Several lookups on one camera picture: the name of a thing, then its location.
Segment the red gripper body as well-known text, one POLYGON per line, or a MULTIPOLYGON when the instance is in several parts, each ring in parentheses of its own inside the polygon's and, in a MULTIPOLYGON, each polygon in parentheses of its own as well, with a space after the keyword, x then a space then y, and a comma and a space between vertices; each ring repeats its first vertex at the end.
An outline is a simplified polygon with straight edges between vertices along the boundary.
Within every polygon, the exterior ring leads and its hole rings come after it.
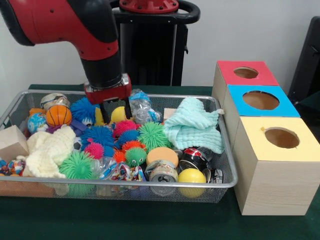
POLYGON ((117 85, 102 89, 94 88, 89 82, 85 82, 84 92, 93 105, 102 104, 106 101, 126 100, 132 92, 131 79, 127 73, 124 73, 117 85))

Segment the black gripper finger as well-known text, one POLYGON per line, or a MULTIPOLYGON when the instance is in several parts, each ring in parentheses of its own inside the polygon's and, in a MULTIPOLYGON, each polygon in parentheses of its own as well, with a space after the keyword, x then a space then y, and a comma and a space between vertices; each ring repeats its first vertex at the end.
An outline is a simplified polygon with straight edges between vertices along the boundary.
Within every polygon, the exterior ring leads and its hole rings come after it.
POLYGON ((100 111, 101 111, 104 123, 109 124, 109 115, 108 115, 107 111, 105 110, 104 103, 103 102, 100 103, 99 106, 100 106, 100 111))
POLYGON ((130 119, 133 117, 133 115, 132 115, 132 111, 131 111, 129 98, 126 98, 124 100, 124 102, 125 102, 125 105, 124 105, 125 116, 127 119, 130 119))

